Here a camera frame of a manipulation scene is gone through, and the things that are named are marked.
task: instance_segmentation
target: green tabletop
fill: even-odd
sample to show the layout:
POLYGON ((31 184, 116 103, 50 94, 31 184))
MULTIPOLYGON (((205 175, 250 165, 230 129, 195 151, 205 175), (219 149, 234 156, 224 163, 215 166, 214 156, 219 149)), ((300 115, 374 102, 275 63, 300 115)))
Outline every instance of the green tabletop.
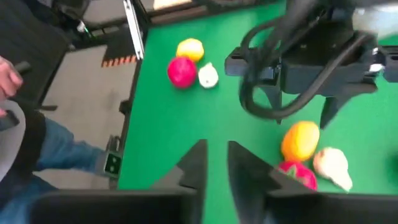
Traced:
MULTIPOLYGON (((304 109, 277 125, 246 113, 239 104, 239 78, 224 73, 224 60, 243 35, 283 11, 283 4, 262 6, 149 31, 124 149, 120 189, 148 189, 199 139, 207 139, 205 223, 238 222, 228 185, 227 141, 237 141, 276 165, 282 161, 280 142, 286 130, 300 120, 319 123, 325 100, 316 96, 304 109), (205 48, 198 68, 211 62, 218 71, 220 81, 215 88, 206 90, 196 82, 187 90, 178 90, 167 78, 167 65, 178 43, 190 37, 201 40, 205 48)), ((384 44, 394 44, 394 40, 398 43, 395 38, 384 44)), ((352 193, 398 194, 398 84, 380 77, 377 85, 377 93, 350 101, 321 131, 318 150, 332 146, 345 152, 352 193)), ((284 103, 294 97, 284 95, 284 103)), ((256 100, 268 104, 261 92, 256 100)), ((318 183, 320 191, 342 192, 327 180, 319 178, 318 183)))

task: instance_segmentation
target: gray carpet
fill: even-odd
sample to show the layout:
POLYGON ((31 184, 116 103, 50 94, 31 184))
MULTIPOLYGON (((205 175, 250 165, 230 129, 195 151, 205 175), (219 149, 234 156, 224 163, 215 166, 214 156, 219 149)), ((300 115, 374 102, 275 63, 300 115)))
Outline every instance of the gray carpet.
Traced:
MULTIPOLYGON (((45 104, 58 110, 47 117, 65 125, 76 140, 105 148, 110 134, 120 135, 124 116, 119 103, 129 96, 135 64, 101 68, 106 47, 66 55, 49 89, 45 104)), ((39 174, 63 189, 107 189, 108 180, 78 171, 48 170, 39 174)))

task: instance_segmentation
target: garlic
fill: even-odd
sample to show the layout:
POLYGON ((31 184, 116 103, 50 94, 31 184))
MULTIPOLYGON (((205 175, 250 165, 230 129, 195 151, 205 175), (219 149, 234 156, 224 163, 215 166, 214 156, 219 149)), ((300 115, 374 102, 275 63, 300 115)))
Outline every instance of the garlic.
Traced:
POLYGON ((217 70, 211 63, 207 63, 198 72, 199 83, 204 88, 211 88, 218 82, 217 70))
POLYGON ((313 158, 315 172, 326 179, 331 179, 345 191, 353 187, 353 181, 348 174, 348 161, 343 151, 326 147, 313 158))

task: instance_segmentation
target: mango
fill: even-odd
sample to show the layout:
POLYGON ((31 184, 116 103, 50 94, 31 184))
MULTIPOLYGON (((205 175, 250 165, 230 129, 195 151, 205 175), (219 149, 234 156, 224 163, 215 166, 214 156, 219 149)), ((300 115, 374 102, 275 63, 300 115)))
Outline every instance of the mango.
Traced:
POLYGON ((205 49, 200 40, 189 38, 179 43, 177 47, 177 57, 188 57, 194 62, 198 62, 203 58, 205 49))
POLYGON ((302 162, 311 158, 320 137, 319 127, 312 121, 299 121, 285 134, 281 144, 285 161, 302 162))

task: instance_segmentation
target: jeans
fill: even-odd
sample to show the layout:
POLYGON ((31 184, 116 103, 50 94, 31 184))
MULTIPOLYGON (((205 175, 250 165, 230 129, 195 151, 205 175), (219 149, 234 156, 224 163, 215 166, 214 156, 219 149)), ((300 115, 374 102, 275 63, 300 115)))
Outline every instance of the jeans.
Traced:
MULTIPOLYGON (((97 173, 105 160, 105 151, 84 141, 75 141, 73 134, 58 123, 46 119, 46 135, 35 171, 44 169, 78 169, 97 173)), ((40 177, 33 176, 26 189, 0 211, 0 224, 29 223, 32 202, 56 188, 40 177)))

